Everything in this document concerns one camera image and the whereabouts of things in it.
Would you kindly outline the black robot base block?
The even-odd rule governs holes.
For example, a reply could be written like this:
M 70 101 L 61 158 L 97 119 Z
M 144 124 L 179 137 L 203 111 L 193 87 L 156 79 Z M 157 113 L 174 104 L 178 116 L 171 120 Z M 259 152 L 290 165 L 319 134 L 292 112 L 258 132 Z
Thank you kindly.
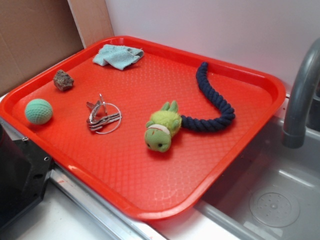
M 52 157 L 32 140 L 13 140 L 0 128 L 0 230 L 44 198 Z

